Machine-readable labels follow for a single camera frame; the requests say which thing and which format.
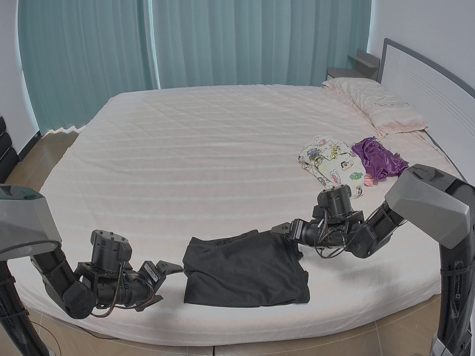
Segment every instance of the white headboard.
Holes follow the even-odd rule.
[[[426,132],[475,185],[475,89],[390,39],[384,40],[378,82],[425,117]]]

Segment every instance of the light through curtain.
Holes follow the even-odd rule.
[[[368,43],[371,0],[151,0],[162,88],[319,86]]]
[[[156,88],[143,0],[19,0],[18,30],[42,134],[82,127],[121,92]]]

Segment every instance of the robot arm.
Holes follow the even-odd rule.
[[[343,251],[366,258],[387,244],[404,220],[413,223],[440,244],[441,313],[431,356],[468,355],[475,295],[475,187],[416,164],[402,173],[366,220],[362,211],[353,211],[350,196],[346,185],[324,190],[312,221],[295,219],[271,231],[314,247],[324,258]],[[336,250],[323,256],[323,249],[332,248]]]
[[[95,230],[91,262],[73,272],[61,249],[61,237],[43,195],[26,187],[0,185],[0,323],[23,355],[51,355],[28,319],[7,260],[29,256],[50,298],[74,319],[106,317],[118,305],[143,311],[162,299],[156,295],[166,276],[181,266],[145,261],[139,271],[129,264],[132,248],[125,237]],[[94,308],[109,309],[103,315]]]

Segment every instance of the gray headboard frame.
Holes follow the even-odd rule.
[[[456,85],[458,85],[460,88],[462,88],[465,92],[467,92],[469,95],[471,95],[474,99],[475,99],[475,89],[471,86],[469,86],[466,82],[464,82],[463,80],[461,80],[457,75],[455,75],[454,73],[448,71],[445,67],[442,67],[441,65],[439,65],[438,63],[430,60],[429,58],[423,56],[422,54],[416,52],[416,51],[413,51],[412,49],[409,49],[408,47],[398,43],[398,42],[395,42],[391,39],[384,39],[384,44],[383,44],[383,54],[382,54],[382,57],[381,57],[381,66],[380,66],[380,70],[379,70],[379,73],[378,73],[378,82],[381,83],[382,81],[382,77],[383,77],[383,72],[384,72],[384,63],[385,63],[385,60],[386,60],[386,50],[388,48],[388,45],[396,48],[396,49],[399,49],[401,50],[402,52],[414,57],[415,59],[421,61],[422,63],[425,63],[427,66],[429,66],[430,68],[433,68],[434,70],[436,70],[437,72],[439,72],[440,74],[442,74],[443,76],[445,76],[447,79],[450,79],[452,82],[454,82]],[[456,164],[450,159],[450,157],[448,157],[448,155],[445,153],[445,151],[441,148],[441,146],[439,146],[437,144],[437,142],[431,137],[430,134],[427,134],[431,140],[434,142],[434,144],[443,151],[443,153],[445,154],[445,156],[450,160],[450,162],[452,163],[452,165],[454,166],[454,168],[459,172],[459,174],[462,176],[462,178],[466,181],[464,175],[460,172],[460,170],[458,169],[458,167],[456,166]]]

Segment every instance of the white wall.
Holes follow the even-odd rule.
[[[475,87],[475,0],[373,0],[368,52],[388,37]]]
[[[0,115],[20,153],[39,129],[21,68],[17,11],[18,0],[0,0]]]

